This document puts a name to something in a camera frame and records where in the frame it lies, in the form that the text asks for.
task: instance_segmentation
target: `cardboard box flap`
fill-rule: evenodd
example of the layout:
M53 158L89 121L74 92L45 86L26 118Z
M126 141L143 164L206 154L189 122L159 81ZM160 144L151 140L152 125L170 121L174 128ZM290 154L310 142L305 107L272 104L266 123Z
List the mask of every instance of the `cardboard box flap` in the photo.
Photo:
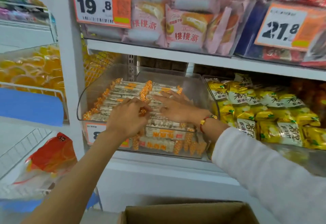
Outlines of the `cardboard box flap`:
M126 207L118 224L259 224L248 204L218 202Z

